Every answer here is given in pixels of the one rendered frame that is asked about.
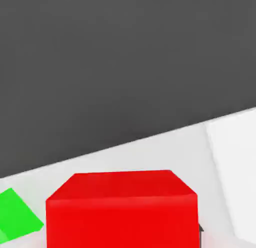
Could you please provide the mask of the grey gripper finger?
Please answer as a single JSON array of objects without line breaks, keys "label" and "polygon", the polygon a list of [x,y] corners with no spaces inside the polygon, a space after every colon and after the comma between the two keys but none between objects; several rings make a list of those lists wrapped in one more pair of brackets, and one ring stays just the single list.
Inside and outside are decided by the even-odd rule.
[{"label": "grey gripper finger", "polygon": [[215,248],[215,239],[211,232],[199,224],[199,248]]}]

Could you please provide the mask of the small red cube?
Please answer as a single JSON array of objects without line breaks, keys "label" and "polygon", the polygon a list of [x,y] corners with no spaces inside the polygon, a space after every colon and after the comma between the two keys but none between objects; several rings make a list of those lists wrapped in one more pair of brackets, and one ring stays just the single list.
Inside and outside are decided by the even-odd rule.
[{"label": "small red cube", "polygon": [[170,170],[76,173],[45,209],[46,248],[200,248],[198,196]]}]

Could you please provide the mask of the small green cube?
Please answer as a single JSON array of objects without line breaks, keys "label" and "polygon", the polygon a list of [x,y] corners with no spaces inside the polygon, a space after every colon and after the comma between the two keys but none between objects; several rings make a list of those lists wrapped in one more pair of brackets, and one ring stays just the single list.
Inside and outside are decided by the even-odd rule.
[{"label": "small green cube", "polygon": [[0,193],[0,245],[40,231],[43,226],[12,188]]}]

